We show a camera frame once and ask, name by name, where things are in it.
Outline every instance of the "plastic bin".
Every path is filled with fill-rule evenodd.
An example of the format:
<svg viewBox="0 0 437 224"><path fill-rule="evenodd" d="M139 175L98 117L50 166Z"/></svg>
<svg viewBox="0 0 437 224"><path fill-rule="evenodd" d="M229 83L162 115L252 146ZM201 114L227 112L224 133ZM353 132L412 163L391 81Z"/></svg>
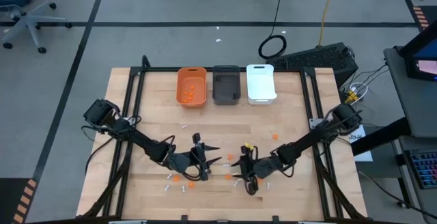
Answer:
<svg viewBox="0 0 437 224"><path fill-rule="evenodd" d="M249 104L271 104L277 97L273 71L270 64L249 64L246 67Z"/></svg>
<svg viewBox="0 0 437 224"><path fill-rule="evenodd" d="M178 71L176 100L186 108L199 108L206 103L206 70L201 67Z"/></svg>
<svg viewBox="0 0 437 224"><path fill-rule="evenodd" d="M212 97L217 105L238 104L241 97L240 67L212 67Z"/></svg>

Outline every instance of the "orange stripe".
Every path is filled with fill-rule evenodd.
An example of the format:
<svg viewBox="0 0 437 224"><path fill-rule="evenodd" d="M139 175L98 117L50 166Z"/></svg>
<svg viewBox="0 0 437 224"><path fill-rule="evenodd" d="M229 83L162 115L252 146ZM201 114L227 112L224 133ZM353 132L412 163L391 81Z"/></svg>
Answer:
<svg viewBox="0 0 437 224"><path fill-rule="evenodd" d="M32 179L30 179L30 180L28 181L28 184L31 185L31 186L34 187L34 188L35 188L35 186L36 186L36 182L35 182L35 180L32 180Z"/></svg>
<svg viewBox="0 0 437 224"><path fill-rule="evenodd" d="M28 199L28 198L25 197L25 196L21 196L21 201L22 201L23 203L27 204L27 205L29 205L29 203L30 203L30 199Z"/></svg>
<svg viewBox="0 0 437 224"><path fill-rule="evenodd" d="M19 216L18 214L14 215L14 220L18 223L23 223L23 218Z"/></svg>
<svg viewBox="0 0 437 224"><path fill-rule="evenodd" d="M27 193L29 196L33 195L33 191L29 187L25 187L25 193Z"/></svg>
<svg viewBox="0 0 437 224"><path fill-rule="evenodd" d="M18 205L17 210L19 212L22 212L23 214L26 214L26 212L27 212L27 209L24 206L22 206L21 204Z"/></svg>

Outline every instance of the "white bin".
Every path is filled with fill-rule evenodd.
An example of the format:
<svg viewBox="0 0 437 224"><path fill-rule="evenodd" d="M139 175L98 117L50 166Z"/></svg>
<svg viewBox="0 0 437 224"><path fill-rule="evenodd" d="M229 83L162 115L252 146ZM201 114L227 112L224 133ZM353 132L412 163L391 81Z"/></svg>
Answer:
<svg viewBox="0 0 437 224"><path fill-rule="evenodd" d="M246 67L249 104L271 104L277 97L273 70L270 64L249 64Z"/></svg>

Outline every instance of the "orange bin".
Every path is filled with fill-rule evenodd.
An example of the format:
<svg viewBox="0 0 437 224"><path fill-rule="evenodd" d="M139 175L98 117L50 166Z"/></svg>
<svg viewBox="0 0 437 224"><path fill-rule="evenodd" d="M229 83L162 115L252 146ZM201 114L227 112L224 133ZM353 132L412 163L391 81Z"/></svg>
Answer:
<svg viewBox="0 0 437 224"><path fill-rule="evenodd" d="M186 108L199 108L206 103L206 70L202 67L181 68L178 71L176 100Z"/></svg>

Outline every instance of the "yellow object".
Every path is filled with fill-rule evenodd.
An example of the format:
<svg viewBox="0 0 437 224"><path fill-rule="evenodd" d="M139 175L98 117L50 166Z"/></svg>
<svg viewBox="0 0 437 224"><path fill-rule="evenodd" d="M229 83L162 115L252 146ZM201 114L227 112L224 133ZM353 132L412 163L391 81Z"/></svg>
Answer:
<svg viewBox="0 0 437 224"><path fill-rule="evenodd" d="M357 101L357 100L358 100L358 96L355 94L355 92L349 90L348 98L346 99L345 103L349 104L349 103Z"/></svg>
<svg viewBox="0 0 437 224"><path fill-rule="evenodd" d="M324 23L325 23L325 16L326 16L326 11L328 10L329 1L330 1L330 0L328 0L328 1L326 2L325 10L323 11L322 26L320 27L319 46L322 45L322 38L323 38L323 25L324 25Z"/></svg>
<svg viewBox="0 0 437 224"><path fill-rule="evenodd" d="M253 145L251 145L249 143L245 143L244 146L246 146L247 148L253 150Z"/></svg>

